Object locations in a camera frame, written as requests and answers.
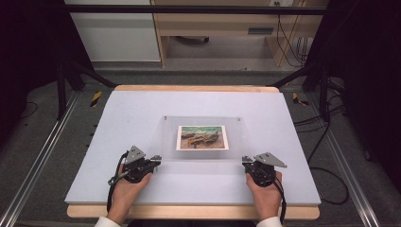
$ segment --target white sleeve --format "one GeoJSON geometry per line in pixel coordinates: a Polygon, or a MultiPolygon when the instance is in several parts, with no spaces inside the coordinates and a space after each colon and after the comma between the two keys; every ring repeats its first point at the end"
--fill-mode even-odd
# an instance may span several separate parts
{"type": "Polygon", "coordinates": [[[108,218],[100,217],[95,227],[121,227],[121,226],[108,218]]]}
{"type": "Polygon", "coordinates": [[[278,217],[272,217],[260,221],[256,227],[282,227],[282,225],[278,217]]]}

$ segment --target person's left hand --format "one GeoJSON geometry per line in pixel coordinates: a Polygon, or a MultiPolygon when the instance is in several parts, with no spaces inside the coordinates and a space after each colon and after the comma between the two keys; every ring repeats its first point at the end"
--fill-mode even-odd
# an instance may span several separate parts
{"type": "Polygon", "coordinates": [[[122,225],[126,219],[132,204],[135,202],[139,192],[150,181],[151,173],[148,173],[140,183],[129,183],[124,178],[117,182],[113,192],[113,203],[106,218],[122,225]]]}

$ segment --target hand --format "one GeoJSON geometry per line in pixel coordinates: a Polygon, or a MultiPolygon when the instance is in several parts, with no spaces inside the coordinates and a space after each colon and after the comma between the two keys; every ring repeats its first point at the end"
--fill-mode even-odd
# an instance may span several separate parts
{"type": "MultiPolygon", "coordinates": [[[[254,183],[249,173],[246,174],[247,186],[253,194],[253,203],[259,220],[278,216],[278,208],[280,207],[281,194],[274,184],[267,187],[260,187],[254,183]]],[[[282,173],[276,171],[276,179],[281,182],[282,173]]]]}
{"type": "Polygon", "coordinates": [[[113,203],[106,218],[122,225],[126,219],[132,204],[140,191],[150,181],[151,173],[148,173],[140,183],[129,183],[124,178],[117,182],[113,192],[113,203]]]}

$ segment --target printed picture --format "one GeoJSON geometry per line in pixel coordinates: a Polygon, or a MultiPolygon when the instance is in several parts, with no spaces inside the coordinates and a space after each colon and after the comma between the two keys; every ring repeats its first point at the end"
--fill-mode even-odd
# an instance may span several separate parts
{"type": "Polygon", "coordinates": [[[179,126],[177,150],[228,149],[224,126],[179,126]]]}

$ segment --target wooden table edge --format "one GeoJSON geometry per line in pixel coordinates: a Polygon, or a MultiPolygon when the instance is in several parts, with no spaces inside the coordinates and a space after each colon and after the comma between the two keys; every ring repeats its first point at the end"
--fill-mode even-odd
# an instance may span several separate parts
{"type": "MultiPolygon", "coordinates": [[[[107,215],[105,204],[69,204],[71,218],[98,218],[107,215]]],[[[286,219],[316,219],[318,206],[288,206],[286,219]]],[[[134,205],[129,218],[142,219],[255,219],[252,205],[134,205]]]]}
{"type": "Polygon", "coordinates": [[[276,87],[261,86],[190,86],[190,85],[118,85],[115,91],[186,91],[186,92],[257,92],[279,93],[276,87]]]}

